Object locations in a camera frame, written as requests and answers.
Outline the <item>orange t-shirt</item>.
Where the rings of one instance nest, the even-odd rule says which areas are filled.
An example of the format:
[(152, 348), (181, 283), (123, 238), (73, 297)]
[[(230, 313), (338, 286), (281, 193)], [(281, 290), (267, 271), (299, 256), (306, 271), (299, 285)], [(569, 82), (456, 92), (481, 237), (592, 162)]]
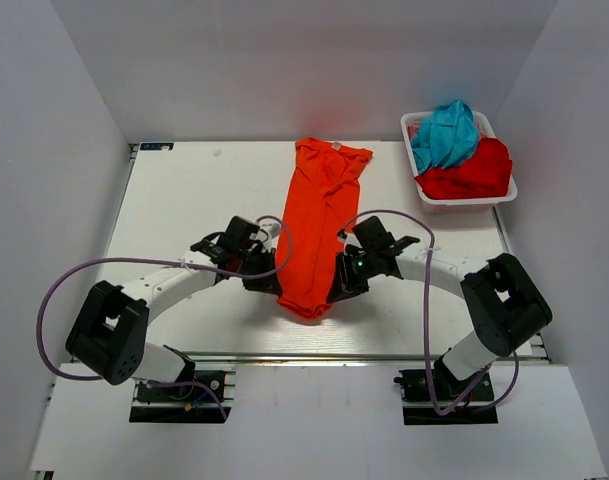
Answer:
[(295, 170), (282, 220), (292, 237), (278, 241), (277, 303), (307, 323), (331, 308), (327, 295), (342, 250), (337, 232), (353, 218), (360, 200), (359, 177), (373, 157), (364, 148), (314, 138), (295, 144)]

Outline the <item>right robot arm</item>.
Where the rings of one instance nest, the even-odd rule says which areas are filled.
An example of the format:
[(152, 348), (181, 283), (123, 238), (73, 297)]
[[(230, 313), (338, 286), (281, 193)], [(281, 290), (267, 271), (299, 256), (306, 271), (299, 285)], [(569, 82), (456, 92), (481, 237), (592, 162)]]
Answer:
[(515, 354), (548, 326), (552, 311), (520, 261), (509, 253), (491, 259), (441, 253), (435, 242), (412, 236), (395, 238), (376, 216), (340, 230), (343, 249), (327, 295), (330, 303), (369, 290), (370, 279), (384, 275), (419, 281), (464, 300), (472, 331), (436, 361), (427, 360), (430, 399), (456, 399), (480, 382), (481, 372), (496, 360)]

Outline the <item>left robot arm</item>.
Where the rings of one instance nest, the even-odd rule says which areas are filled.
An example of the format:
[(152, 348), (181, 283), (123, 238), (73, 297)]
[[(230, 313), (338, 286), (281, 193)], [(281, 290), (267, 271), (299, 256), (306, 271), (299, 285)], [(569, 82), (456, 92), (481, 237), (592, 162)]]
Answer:
[(266, 215), (257, 221), (233, 217), (222, 232), (203, 237), (176, 260), (152, 260), (155, 271), (120, 285), (92, 286), (65, 342), (66, 351), (111, 385), (128, 379), (163, 388), (183, 399), (195, 387), (195, 364), (179, 350), (147, 340), (160, 315), (193, 294), (230, 278), (247, 289), (278, 295), (274, 243), (293, 241), (288, 227)]

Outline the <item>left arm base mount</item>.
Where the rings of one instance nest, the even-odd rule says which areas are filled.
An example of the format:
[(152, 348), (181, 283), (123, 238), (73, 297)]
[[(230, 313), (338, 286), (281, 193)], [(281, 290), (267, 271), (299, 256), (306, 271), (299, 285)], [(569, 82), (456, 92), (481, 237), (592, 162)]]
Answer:
[(192, 383), (160, 387), (138, 380), (131, 402), (132, 424), (224, 424), (235, 396), (236, 372), (224, 363), (198, 362)]

